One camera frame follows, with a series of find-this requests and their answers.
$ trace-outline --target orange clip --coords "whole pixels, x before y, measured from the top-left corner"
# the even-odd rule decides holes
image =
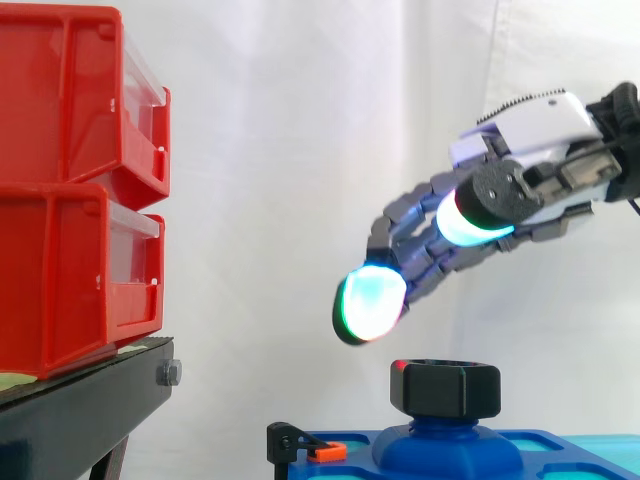
[[[339,462],[347,459],[347,446],[339,442],[327,442],[331,448],[319,448],[307,454],[307,460],[315,463]]]

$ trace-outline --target red storage bin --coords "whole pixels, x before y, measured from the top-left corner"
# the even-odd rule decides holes
[[[111,7],[0,3],[0,181],[169,195],[169,91]]]
[[[164,223],[94,184],[0,185],[0,372],[38,378],[162,327]]]

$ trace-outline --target metal bolt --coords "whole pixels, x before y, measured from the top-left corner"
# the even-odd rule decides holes
[[[167,360],[162,370],[162,385],[176,387],[182,379],[182,362],[180,360]]]

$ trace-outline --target black metal shelf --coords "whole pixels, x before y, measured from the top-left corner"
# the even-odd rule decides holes
[[[126,438],[171,396],[173,339],[0,393],[0,480],[118,478]]]

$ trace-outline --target blue tray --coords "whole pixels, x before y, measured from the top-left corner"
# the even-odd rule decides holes
[[[302,453],[289,468],[290,480],[442,480],[380,470],[372,445],[380,431],[314,432],[325,441],[346,443],[343,462],[314,464]],[[492,480],[628,480],[640,479],[640,436],[557,437],[539,430],[505,430],[500,435],[520,450],[523,470],[472,478]]]

